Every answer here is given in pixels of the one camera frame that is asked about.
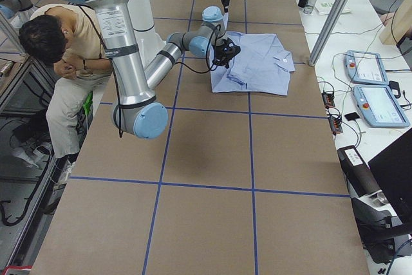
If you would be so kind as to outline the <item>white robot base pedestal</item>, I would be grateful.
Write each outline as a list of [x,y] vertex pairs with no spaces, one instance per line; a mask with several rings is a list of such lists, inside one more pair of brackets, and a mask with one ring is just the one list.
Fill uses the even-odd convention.
[[155,30],[150,0],[129,0],[127,6],[141,55],[149,62],[165,46]]

